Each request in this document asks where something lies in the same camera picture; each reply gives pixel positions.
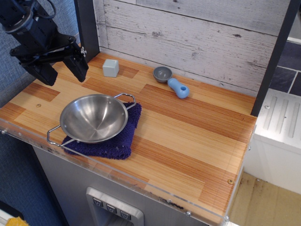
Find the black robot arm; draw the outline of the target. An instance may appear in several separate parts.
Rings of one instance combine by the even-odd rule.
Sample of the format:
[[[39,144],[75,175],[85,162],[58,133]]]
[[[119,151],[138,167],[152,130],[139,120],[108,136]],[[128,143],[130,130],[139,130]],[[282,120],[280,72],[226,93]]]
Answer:
[[[10,55],[16,57],[30,75],[52,86],[58,75],[52,64],[63,62],[83,82],[88,70],[86,51],[76,43],[74,36],[58,31],[54,17],[36,0],[0,2],[2,29],[20,44],[10,50]]]

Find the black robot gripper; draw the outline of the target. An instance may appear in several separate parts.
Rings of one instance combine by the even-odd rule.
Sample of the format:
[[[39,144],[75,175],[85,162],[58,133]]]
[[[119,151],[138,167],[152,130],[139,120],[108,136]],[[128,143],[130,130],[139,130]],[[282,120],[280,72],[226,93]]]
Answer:
[[[89,69],[85,50],[72,35],[59,32],[52,19],[24,15],[9,25],[11,34],[20,45],[10,51],[12,57],[32,76],[53,86],[57,71],[51,63],[63,61],[79,82],[83,82]]]

